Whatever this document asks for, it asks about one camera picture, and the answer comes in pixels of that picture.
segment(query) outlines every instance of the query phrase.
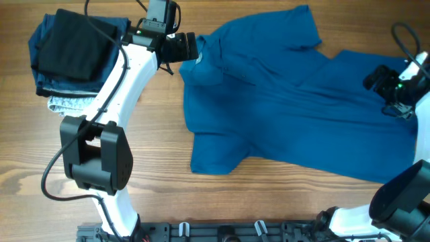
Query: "navy blue cloth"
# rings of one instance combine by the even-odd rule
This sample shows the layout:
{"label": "navy blue cloth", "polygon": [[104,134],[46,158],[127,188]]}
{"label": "navy blue cloth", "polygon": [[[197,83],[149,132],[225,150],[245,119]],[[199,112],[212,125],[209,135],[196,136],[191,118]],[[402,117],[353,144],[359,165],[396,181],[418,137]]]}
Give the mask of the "navy blue cloth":
{"label": "navy blue cloth", "polygon": [[[128,18],[124,17],[95,17],[101,21],[115,25],[117,27],[116,40],[119,41],[121,36],[126,31],[128,25]],[[28,41],[30,49],[30,61],[32,66],[38,65],[38,48],[36,45],[41,41],[51,30],[55,22],[55,15],[46,14],[43,22],[37,27],[32,37]],[[103,87],[103,84],[108,79],[116,59],[118,58],[118,49],[111,45],[109,48],[109,55],[107,56],[103,68],[95,75],[94,80],[88,82],[71,81],[67,78],[51,79],[45,75],[32,70],[34,81],[36,84],[36,93],[38,95],[63,95],[64,96],[82,96],[80,91],[97,93]]]}
{"label": "navy blue cloth", "polygon": [[308,6],[229,22],[182,64],[191,170],[227,174],[264,157],[385,183],[412,165],[417,121],[384,116],[363,80],[403,58],[344,50],[329,59]]}

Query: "wooden table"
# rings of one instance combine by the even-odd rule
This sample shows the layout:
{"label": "wooden table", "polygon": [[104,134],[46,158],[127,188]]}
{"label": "wooden table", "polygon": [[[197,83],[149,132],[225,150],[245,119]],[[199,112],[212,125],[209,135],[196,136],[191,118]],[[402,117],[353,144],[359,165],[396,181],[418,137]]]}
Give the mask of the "wooden table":
{"label": "wooden table", "polygon": [[[74,241],[77,225],[100,218],[90,200],[53,202],[40,191],[42,172],[60,148],[62,118],[48,111],[46,99],[35,94],[27,42],[45,13],[55,14],[58,8],[82,13],[83,1],[3,2],[14,4],[0,5],[0,241]],[[403,56],[390,36],[390,26],[398,20],[413,26],[423,48],[430,50],[430,1],[178,2],[182,32],[209,34],[238,17],[309,4],[323,39],[318,49],[329,57],[343,49]],[[134,23],[144,16],[131,0],[94,1],[89,12],[129,17]],[[411,38],[405,42],[415,49]],[[176,75],[172,77],[157,73],[141,95],[128,127],[134,155],[129,191],[143,221],[311,219],[331,206],[367,204],[380,187],[255,158],[243,161],[231,175],[192,174],[193,134],[183,119],[183,81],[178,68],[173,65]],[[48,189],[61,196],[83,193],[65,177],[61,160],[48,178]]]}

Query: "folded cloth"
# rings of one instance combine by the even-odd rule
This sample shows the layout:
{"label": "folded cloth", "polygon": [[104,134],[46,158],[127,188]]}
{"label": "folded cloth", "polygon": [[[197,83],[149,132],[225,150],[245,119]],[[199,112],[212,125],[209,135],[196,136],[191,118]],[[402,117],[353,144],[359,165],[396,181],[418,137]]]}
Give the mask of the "folded cloth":
{"label": "folded cloth", "polygon": [[93,102],[94,97],[54,97],[48,98],[48,109],[59,113],[60,117],[80,116],[81,112]]}
{"label": "folded cloth", "polygon": [[363,80],[404,58],[343,51],[329,59],[309,7],[229,22],[197,38],[179,70],[194,132],[191,170],[227,174],[264,157],[385,183],[414,160],[417,120],[384,116]]}
{"label": "folded cloth", "polygon": [[[59,9],[57,13],[66,13],[69,16],[70,12]],[[103,22],[112,24],[116,26],[115,40],[119,41],[121,36],[126,31],[129,24],[128,18],[120,17],[94,17],[95,19],[101,20]],[[49,36],[53,35],[54,32],[52,27],[55,25],[56,16],[48,15],[44,16],[43,22],[38,26],[32,37],[28,42],[30,49],[30,60],[32,67],[39,67],[39,47],[44,46],[50,39]],[[106,56],[103,59],[103,63],[96,73],[93,73],[93,78],[91,81],[76,81],[74,79],[69,79],[66,77],[47,77],[39,72],[37,69],[33,69],[34,81],[36,84],[36,94],[44,97],[50,95],[54,96],[64,96],[64,97],[85,97],[85,96],[96,96],[98,91],[103,87],[106,79],[109,77],[115,63],[118,58],[118,51],[114,45],[110,45],[109,49],[105,50]]]}

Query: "blue cloth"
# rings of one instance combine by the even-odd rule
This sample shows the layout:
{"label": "blue cloth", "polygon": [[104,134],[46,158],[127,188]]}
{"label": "blue cloth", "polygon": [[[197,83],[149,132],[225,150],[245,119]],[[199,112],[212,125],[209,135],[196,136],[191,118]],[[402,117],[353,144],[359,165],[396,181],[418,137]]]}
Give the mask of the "blue cloth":
{"label": "blue cloth", "polygon": [[417,121],[384,116],[363,80],[403,58],[344,50],[328,59],[308,6],[229,22],[182,64],[191,170],[227,174],[264,157],[385,183],[412,165]]}
{"label": "blue cloth", "polygon": [[[95,17],[100,19],[101,21],[107,22],[109,24],[113,24],[117,26],[117,34],[116,40],[119,41],[121,36],[126,31],[128,25],[128,18],[123,17]],[[50,29],[53,27],[55,22],[55,15],[46,14],[44,16],[43,22],[37,27],[36,31],[33,33],[32,37],[28,41],[28,47],[30,49],[30,61],[32,66],[38,64],[38,49],[36,48],[37,43],[49,33]],[[51,79],[43,74],[32,70],[34,81],[36,84],[37,93],[41,93],[42,95],[51,95],[51,94],[61,94],[61,93],[74,93],[79,96],[79,91],[82,92],[94,92],[97,93],[103,87],[103,84],[109,77],[114,65],[116,63],[116,59],[118,58],[118,49],[111,45],[108,50],[111,54],[105,60],[103,64],[103,68],[96,75],[93,81],[90,82],[77,82],[70,81],[66,78],[64,79]]]}

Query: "light blue cloth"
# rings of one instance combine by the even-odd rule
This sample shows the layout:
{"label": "light blue cloth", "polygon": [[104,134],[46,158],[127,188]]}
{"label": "light blue cloth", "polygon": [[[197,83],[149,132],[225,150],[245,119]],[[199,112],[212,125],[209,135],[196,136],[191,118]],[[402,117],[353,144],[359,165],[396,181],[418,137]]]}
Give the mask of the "light blue cloth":
{"label": "light blue cloth", "polygon": [[264,157],[385,183],[412,165],[417,121],[384,116],[363,80],[403,58],[343,51],[328,59],[308,6],[229,22],[199,36],[182,64],[191,170],[227,174]]}

